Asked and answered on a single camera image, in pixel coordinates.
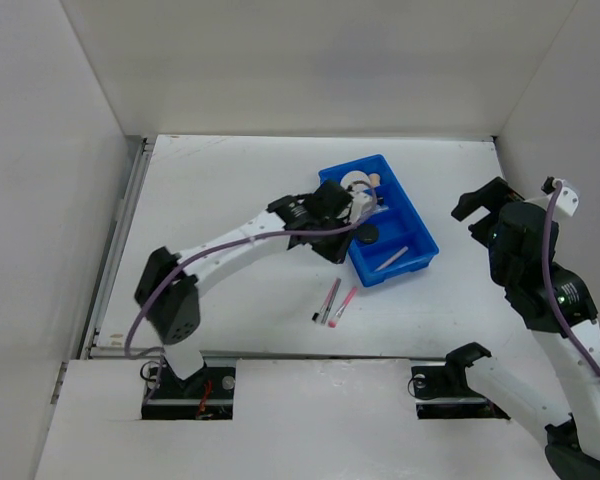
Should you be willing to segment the cream round powder puff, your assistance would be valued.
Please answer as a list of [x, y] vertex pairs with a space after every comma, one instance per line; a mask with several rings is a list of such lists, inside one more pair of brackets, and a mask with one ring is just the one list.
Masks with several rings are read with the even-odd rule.
[[358, 186], [360, 182], [363, 184], [369, 184], [369, 176], [360, 170], [353, 170], [349, 171], [342, 177], [340, 185], [344, 188], [348, 188], [350, 185]]

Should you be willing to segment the black round compact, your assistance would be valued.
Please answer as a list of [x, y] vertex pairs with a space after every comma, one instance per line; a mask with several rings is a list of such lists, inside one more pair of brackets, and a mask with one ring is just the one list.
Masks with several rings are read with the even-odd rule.
[[355, 231], [356, 240], [363, 245], [371, 245], [379, 239], [379, 229], [373, 224], [363, 224]]

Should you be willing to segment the clear plastic bottle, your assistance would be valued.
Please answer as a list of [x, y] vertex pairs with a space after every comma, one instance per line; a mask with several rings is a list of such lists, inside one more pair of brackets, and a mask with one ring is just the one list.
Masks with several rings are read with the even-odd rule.
[[370, 212], [370, 216], [374, 217], [375, 215], [384, 213], [386, 211], [388, 211], [389, 208], [387, 206], [376, 206], [371, 212]]

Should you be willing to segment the beige makeup sponge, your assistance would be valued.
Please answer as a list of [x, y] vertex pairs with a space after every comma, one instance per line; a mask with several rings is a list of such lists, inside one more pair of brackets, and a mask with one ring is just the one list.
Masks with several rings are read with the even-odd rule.
[[369, 180], [373, 188], [377, 188], [381, 185], [381, 176], [378, 173], [371, 173], [369, 175]]

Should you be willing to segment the pink lip pencil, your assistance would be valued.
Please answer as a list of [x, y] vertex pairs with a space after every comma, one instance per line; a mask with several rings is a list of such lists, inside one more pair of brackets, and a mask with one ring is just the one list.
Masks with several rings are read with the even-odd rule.
[[382, 262], [376, 269], [375, 272], [380, 272], [391, 265], [393, 265], [397, 260], [399, 260], [402, 256], [404, 256], [409, 251], [408, 246], [401, 247], [397, 252], [391, 255], [388, 259]]

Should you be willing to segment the grey handle makeup brush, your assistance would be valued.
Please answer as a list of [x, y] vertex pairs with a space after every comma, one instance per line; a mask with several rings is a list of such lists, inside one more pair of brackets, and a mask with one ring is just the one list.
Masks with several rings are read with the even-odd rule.
[[337, 295], [337, 292], [339, 290], [339, 287], [341, 285], [341, 279], [340, 278], [336, 278], [334, 283], [332, 284], [332, 286], [329, 289], [329, 292], [322, 304], [322, 306], [320, 307], [320, 309], [315, 312], [312, 316], [312, 321], [314, 323], [320, 323], [320, 324], [325, 324], [326, 320], [328, 318], [328, 314], [330, 312], [330, 309], [333, 305], [333, 302], [335, 300], [335, 297]]

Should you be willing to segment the pink handle makeup brush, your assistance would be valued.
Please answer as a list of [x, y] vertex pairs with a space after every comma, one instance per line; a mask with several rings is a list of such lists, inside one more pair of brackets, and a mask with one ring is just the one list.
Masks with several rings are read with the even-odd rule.
[[342, 318], [342, 316], [344, 314], [344, 311], [346, 310], [346, 308], [350, 304], [351, 300], [356, 295], [357, 291], [358, 291], [358, 289], [356, 287], [352, 287], [351, 290], [347, 293], [346, 297], [344, 298], [341, 305], [336, 310], [335, 314], [328, 320], [327, 326], [329, 328], [335, 328], [337, 326], [337, 324], [339, 323], [340, 319]]

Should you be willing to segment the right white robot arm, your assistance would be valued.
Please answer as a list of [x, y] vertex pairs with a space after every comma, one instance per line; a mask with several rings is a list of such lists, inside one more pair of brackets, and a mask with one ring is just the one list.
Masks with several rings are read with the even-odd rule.
[[584, 280], [554, 259], [559, 223], [575, 214], [579, 195], [555, 177], [542, 191], [525, 199], [497, 177], [462, 194], [452, 216], [487, 210], [471, 236], [486, 247], [492, 281], [545, 353], [567, 405], [548, 402], [476, 342], [446, 355], [443, 381], [502, 409], [539, 443], [558, 478], [600, 479], [598, 311]]

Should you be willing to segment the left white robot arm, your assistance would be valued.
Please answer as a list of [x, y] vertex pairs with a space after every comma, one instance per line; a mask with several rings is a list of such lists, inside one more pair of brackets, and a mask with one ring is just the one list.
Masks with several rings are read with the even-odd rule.
[[203, 387], [205, 366], [189, 339], [201, 323], [200, 301], [211, 288], [267, 256], [309, 246], [332, 264], [344, 261], [354, 231], [373, 213], [377, 195], [364, 180], [343, 187], [324, 181], [314, 192], [286, 195], [229, 233], [184, 252], [161, 247], [147, 259], [134, 299], [160, 344], [169, 384], [181, 396]]

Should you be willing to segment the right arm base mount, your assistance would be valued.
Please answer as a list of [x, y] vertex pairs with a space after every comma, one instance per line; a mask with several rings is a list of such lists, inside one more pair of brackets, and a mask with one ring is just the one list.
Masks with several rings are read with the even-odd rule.
[[463, 385], [442, 362], [413, 362], [407, 390], [419, 420], [510, 419], [498, 405]]

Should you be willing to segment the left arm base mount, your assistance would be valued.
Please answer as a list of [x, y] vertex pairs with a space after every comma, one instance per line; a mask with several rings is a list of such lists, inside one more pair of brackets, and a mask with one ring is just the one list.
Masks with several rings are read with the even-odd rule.
[[144, 381], [141, 419], [147, 421], [225, 421], [233, 419], [235, 358], [211, 357], [186, 380], [165, 361], [149, 360], [139, 372]]

